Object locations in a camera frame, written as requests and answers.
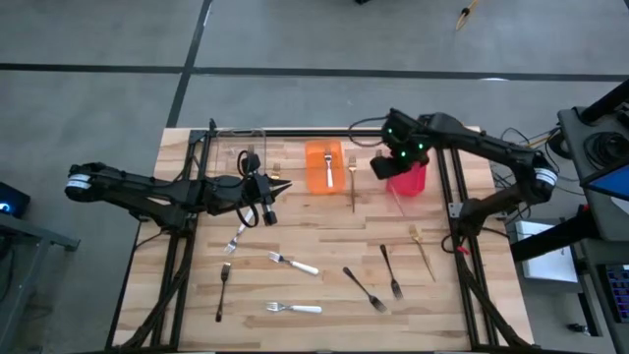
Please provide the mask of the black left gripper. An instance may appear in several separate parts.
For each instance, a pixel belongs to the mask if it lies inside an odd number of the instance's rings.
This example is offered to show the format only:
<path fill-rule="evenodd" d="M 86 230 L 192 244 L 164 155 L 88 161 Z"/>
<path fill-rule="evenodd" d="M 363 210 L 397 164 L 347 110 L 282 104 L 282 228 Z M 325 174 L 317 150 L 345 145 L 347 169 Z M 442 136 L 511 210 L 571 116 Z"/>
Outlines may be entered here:
<path fill-rule="evenodd" d="M 246 226 L 259 224 L 259 212 L 256 205 L 262 207 L 262 218 L 265 226 L 277 223 L 276 213 L 271 209 L 277 197 L 290 188 L 290 180 L 268 178 L 257 172 L 259 159 L 257 155 L 240 152 L 238 158 L 242 168 L 238 171 L 241 179 L 234 176 L 221 175 L 213 178 L 213 214 L 219 215 L 230 211 L 236 211 L 241 221 Z M 254 217 L 247 222 L 245 216 L 249 210 L 254 212 Z"/>

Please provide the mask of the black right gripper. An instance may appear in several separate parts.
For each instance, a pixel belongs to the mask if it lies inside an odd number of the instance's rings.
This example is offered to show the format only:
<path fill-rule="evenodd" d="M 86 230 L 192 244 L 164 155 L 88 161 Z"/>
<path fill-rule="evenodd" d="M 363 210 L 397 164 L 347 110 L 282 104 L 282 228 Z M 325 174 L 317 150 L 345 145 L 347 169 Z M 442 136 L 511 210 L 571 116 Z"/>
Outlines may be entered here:
<path fill-rule="evenodd" d="M 429 163 L 428 151 L 432 147 L 428 136 L 429 117 L 412 118 L 406 113 L 391 108 L 381 127 L 383 144 L 389 148 L 389 156 L 377 156 L 370 161 L 378 180 L 409 172 L 415 164 Z"/>

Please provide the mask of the orange plastic bin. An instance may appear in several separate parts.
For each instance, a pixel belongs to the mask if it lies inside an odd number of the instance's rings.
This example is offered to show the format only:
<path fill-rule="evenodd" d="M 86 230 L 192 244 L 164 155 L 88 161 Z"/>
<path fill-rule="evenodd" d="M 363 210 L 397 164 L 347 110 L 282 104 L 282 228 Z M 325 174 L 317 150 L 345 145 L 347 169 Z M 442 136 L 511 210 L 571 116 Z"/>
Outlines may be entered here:
<path fill-rule="evenodd" d="M 326 163 L 324 151 L 332 153 L 332 173 L 334 187 L 327 188 Z M 316 140 L 305 144 L 306 183 L 308 190 L 314 195 L 338 194 L 345 190 L 345 168 L 343 148 L 339 140 Z"/>

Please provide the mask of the red plastic bin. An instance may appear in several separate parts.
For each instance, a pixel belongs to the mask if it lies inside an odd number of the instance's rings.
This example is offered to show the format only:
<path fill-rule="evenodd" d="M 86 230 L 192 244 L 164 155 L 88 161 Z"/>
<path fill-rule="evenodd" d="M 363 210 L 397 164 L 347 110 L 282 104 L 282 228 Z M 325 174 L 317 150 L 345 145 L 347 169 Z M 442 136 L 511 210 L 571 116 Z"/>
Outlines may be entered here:
<path fill-rule="evenodd" d="M 426 185 L 427 168 L 419 162 L 413 164 L 408 172 L 389 178 L 386 191 L 404 197 L 415 197 Z"/>

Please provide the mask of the clear plastic bin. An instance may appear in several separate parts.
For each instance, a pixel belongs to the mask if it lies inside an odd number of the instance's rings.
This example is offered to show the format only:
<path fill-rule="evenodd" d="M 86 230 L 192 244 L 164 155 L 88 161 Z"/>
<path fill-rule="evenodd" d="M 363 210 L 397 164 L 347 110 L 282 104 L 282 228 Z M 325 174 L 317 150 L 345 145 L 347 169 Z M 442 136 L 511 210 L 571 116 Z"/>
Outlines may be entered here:
<path fill-rule="evenodd" d="M 248 145 L 255 146 L 255 154 L 259 159 L 257 172 L 265 174 L 266 131 L 264 129 L 229 129 L 218 131 L 216 140 L 211 143 L 207 175 L 210 177 L 229 175 L 241 179 L 242 175 L 238 169 L 242 168 L 241 160 L 246 157 L 242 155 L 241 158 L 238 158 L 238 156 L 242 150 L 247 150 Z"/>

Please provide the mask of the grey and black equipment cart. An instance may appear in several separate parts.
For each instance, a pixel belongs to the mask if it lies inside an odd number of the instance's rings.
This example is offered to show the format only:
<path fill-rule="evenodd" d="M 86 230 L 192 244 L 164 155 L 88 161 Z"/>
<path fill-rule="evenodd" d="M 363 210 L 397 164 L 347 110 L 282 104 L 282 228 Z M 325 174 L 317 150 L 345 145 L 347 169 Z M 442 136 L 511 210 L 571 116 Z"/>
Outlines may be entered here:
<path fill-rule="evenodd" d="M 629 164 L 629 79 L 590 106 L 557 116 L 601 238 L 629 242 L 629 202 L 585 188 L 593 174 Z"/>

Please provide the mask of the black metal beam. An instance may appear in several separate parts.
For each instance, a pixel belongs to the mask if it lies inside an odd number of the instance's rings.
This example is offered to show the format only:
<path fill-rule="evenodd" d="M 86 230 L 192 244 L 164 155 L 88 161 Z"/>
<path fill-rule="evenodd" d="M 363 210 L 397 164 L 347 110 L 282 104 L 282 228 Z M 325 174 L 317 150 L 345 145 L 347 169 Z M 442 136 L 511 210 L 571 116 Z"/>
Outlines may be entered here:
<path fill-rule="evenodd" d="M 510 251 L 513 260 L 519 263 L 570 246 L 596 233 L 592 213 L 586 210 L 546 231 L 513 243 Z"/>

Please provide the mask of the white box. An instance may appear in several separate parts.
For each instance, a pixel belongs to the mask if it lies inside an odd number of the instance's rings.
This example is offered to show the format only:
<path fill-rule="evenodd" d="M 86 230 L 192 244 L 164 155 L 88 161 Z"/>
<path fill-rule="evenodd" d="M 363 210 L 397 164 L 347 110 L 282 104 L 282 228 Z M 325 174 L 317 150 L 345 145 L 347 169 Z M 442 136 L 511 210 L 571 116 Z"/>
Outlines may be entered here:
<path fill-rule="evenodd" d="M 550 224 L 532 221 L 517 221 L 515 230 L 517 240 L 522 241 L 552 228 Z M 578 276 L 574 267 L 569 246 L 546 253 L 536 258 L 521 262 L 524 276 L 529 279 L 551 280 L 577 283 Z"/>

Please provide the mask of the blue panel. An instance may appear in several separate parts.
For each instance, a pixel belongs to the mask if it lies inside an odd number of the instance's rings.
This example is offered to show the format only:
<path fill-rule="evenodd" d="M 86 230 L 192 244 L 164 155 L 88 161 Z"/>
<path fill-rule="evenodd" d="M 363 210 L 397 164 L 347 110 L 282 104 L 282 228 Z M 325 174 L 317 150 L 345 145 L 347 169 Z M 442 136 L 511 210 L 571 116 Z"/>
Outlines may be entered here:
<path fill-rule="evenodd" d="M 629 202 L 629 164 L 593 174 L 585 181 L 585 188 Z"/>

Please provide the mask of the grey metal bench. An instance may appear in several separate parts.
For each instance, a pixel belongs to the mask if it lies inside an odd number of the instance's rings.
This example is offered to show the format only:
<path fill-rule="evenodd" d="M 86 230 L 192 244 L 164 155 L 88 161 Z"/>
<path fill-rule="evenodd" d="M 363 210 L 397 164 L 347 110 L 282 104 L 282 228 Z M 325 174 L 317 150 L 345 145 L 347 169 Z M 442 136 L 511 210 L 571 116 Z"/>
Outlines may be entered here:
<path fill-rule="evenodd" d="M 0 213 L 0 237 L 9 244 L 6 256 L 0 257 L 0 274 L 7 275 L 0 281 L 0 354 L 7 354 L 48 249 L 56 245 L 75 252 L 81 240 L 6 213 Z"/>

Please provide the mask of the black keypad panel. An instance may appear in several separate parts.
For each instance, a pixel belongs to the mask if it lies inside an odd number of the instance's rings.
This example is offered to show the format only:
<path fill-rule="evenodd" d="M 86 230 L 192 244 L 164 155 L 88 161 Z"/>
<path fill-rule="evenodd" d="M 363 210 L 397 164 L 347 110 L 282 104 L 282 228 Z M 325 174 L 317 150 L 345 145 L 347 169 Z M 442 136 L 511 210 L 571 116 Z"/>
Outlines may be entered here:
<path fill-rule="evenodd" d="M 629 265 L 598 265 L 597 270 L 614 320 L 629 324 Z"/>

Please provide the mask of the black box with blue light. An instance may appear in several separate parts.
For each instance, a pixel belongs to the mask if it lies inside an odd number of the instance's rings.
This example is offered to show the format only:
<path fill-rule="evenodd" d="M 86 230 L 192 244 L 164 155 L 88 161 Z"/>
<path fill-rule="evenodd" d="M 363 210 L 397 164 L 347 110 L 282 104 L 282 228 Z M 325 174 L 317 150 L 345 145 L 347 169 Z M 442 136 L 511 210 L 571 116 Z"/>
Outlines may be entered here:
<path fill-rule="evenodd" d="M 0 182 L 0 213 L 22 218 L 28 209 L 30 196 Z"/>

